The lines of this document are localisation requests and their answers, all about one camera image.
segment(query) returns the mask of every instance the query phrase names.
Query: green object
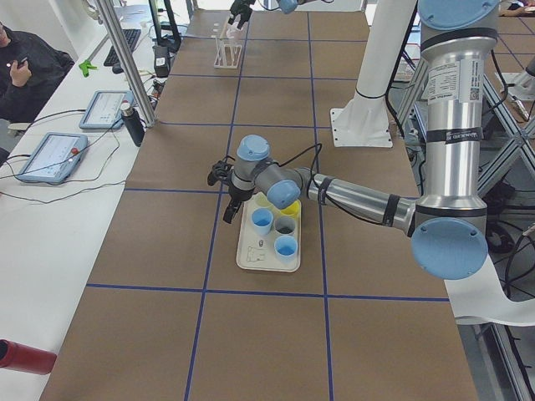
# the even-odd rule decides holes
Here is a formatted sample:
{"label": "green object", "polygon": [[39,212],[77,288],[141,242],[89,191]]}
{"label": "green object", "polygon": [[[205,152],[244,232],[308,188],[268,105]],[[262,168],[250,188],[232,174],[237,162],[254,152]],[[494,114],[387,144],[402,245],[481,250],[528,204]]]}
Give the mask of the green object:
{"label": "green object", "polygon": [[90,60],[85,60],[83,63],[78,64],[78,66],[82,70],[82,75],[86,78],[89,77],[90,69],[97,69],[97,67],[93,65]]}

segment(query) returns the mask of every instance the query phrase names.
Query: tablet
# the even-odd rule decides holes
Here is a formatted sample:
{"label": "tablet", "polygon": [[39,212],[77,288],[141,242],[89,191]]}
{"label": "tablet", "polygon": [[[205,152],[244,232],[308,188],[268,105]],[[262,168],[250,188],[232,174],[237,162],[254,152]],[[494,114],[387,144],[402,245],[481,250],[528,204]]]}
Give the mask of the tablet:
{"label": "tablet", "polygon": [[134,95],[128,90],[99,90],[94,93],[80,120],[81,129],[117,129],[123,124],[120,104],[134,103]]}
{"label": "tablet", "polygon": [[17,174],[24,182],[61,184],[85,154],[88,139],[83,134],[48,132]]}

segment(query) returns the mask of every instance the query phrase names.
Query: red cylinder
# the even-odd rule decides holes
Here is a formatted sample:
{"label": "red cylinder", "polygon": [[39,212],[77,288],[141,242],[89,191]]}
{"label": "red cylinder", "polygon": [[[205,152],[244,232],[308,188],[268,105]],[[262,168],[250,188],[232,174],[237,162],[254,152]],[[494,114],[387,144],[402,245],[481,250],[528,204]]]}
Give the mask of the red cylinder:
{"label": "red cylinder", "polygon": [[13,341],[0,340],[0,368],[19,372],[48,374],[56,362],[56,354]]}

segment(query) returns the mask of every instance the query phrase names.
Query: black jacket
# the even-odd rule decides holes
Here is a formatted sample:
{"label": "black jacket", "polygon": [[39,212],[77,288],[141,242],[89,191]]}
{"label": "black jacket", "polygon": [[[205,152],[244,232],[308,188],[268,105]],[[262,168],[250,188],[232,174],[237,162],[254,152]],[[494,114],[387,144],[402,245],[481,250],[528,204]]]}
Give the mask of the black jacket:
{"label": "black jacket", "polygon": [[[10,44],[0,48],[0,119],[31,123],[74,65],[70,56],[51,48],[33,33],[5,28]],[[28,56],[32,77],[22,88],[12,85],[9,67]]]}

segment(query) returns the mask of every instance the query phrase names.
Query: blue cup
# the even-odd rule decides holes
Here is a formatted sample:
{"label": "blue cup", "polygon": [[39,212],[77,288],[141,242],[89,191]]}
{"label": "blue cup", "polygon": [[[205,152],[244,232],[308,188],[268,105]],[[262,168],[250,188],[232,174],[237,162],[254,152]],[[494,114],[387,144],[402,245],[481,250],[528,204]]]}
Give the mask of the blue cup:
{"label": "blue cup", "polygon": [[275,254],[282,263],[290,263],[298,254],[298,242],[293,236],[280,236],[275,240]]}
{"label": "blue cup", "polygon": [[259,236],[266,236],[271,231],[273,213],[265,207],[256,209],[251,215],[251,223]]}

